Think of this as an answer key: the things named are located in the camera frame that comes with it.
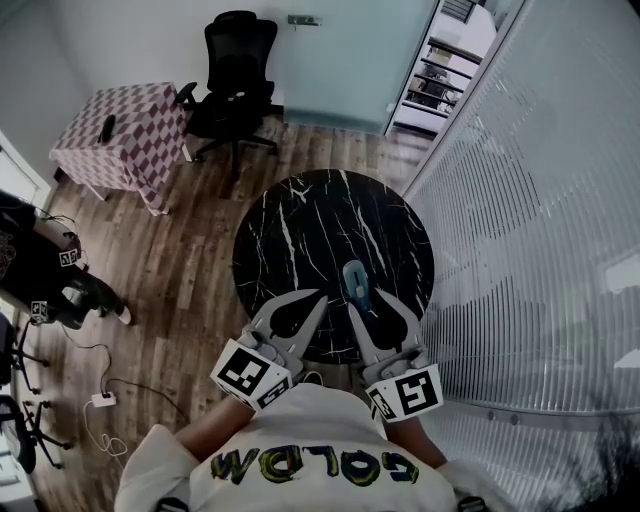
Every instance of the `small blue object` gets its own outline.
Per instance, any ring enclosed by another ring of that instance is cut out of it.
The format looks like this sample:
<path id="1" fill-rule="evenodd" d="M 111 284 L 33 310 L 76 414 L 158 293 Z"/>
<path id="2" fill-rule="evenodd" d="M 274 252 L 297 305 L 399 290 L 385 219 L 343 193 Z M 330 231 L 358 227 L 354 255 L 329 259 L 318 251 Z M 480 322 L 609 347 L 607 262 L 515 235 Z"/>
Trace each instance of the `small blue object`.
<path id="1" fill-rule="evenodd" d="M 347 285 L 347 294 L 361 315 L 371 311 L 369 277 L 360 260 L 352 260 L 342 267 L 342 276 Z"/>

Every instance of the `white cable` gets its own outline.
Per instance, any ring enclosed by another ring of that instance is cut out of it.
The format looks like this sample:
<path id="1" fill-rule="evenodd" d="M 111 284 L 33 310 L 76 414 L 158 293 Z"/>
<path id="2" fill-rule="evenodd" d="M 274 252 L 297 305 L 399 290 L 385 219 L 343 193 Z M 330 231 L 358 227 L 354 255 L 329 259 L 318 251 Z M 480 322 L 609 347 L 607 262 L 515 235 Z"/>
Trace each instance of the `white cable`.
<path id="1" fill-rule="evenodd" d="M 89 434 L 89 437 L 93 441 L 93 444 L 95 444 L 101 452 L 104 452 L 110 457 L 116 459 L 116 462 L 120 466 L 120 469 L 124 469 L 124 466 L 122 465 L 118 457 L 120 457 L 121 455 L 125 455 L 128 451 L 125 442 L 118 437 L 109 437 L 107 434 L 102 434 L 102 436 L 100 436 L 100 440 L 102 441 L 101 445 L 100 443 L 98 443 L 98 441 L 96 441 L 96 438 L 93 437 L 93 434 L 91 434 L 91 431 L 89 430 L 89 424 L 87 422 L 87 406 L 92 403 L 93 402 L 87 402 L 86 404 L 84 404 L 84 408 L 82 409 L 82 415 L 84 416 L 84 428 L 87 430 L 87 434 Z M 123 446 L 122 451 L 115 451 L 115 448 L 113 447 L 113 443 L 115 442 L 118 442 Z"/>

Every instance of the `round black marble table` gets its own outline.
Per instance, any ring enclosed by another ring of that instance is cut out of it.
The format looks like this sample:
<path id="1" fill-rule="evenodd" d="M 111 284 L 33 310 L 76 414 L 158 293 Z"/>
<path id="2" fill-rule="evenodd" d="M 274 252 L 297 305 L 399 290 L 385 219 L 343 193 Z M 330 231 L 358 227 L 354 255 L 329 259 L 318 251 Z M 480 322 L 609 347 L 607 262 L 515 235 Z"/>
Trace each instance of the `round black marble table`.
<path id="1" fill-rule="evenodd" d="M 304 357 L 354 363 L 360 355 L 342 268 L 356 259 L 365 267 L 370 289 L 381 288 L 418 318 L 424 315 L 433 288 L 433 253 L 409 205 L 367 176 L 308 171 L 277 183 L 251 206 L 236 234 L 233 278 L 250 317 L 277 295 L 322 290 L 329 297 L 327 314 Z M 392 319 L 369 330 L 377 345 L 396 331 Z"/>

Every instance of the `side table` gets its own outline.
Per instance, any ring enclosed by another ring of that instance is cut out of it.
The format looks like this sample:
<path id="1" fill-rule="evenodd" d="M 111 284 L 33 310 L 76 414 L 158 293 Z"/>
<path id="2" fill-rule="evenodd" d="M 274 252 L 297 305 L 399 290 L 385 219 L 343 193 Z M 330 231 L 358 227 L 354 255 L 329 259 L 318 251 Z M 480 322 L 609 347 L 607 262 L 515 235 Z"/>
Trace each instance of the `side table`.
<path id="1" fill-rule="evenodd" d="M 186 118 L 170 82 L 126 85 L 94 94 L 49 153 L 76 183 L 135 190 L 153 215 L 168 212 L 159 187 L 184 146 Z M 111 138 L 98 142 L 109 115 Z"/>

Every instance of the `chair backrest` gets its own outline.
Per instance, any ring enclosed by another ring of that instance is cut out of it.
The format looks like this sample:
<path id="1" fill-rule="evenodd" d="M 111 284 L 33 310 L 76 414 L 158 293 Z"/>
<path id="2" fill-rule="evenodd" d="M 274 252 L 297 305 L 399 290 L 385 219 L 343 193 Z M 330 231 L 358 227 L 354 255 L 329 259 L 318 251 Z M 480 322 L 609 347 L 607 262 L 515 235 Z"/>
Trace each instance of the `chair backrest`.
<path id="1" fill-rule="evenodd" d="M 239 19 L 255 20 L 257 17 L 256 13 L 251 11 L 227 11 L 216 16 L 216 19 L 213 20 L 213 22 L 217 23 L 218 21 L 233 21 Z"/>
<path id="2" fill-rule="evenodd" d="M 225 96 L 263 90 L 278 25 L 248 11 L 223 13 L 204 30 L 209 50 L 208 89 Z"/>
<path id="3" fill-rule="evenodd" d="M 13 356 L 11 348 L 15 341 L 15 330 L 9 319 L 0 313 L 0 385 L 11 382 Z"/>

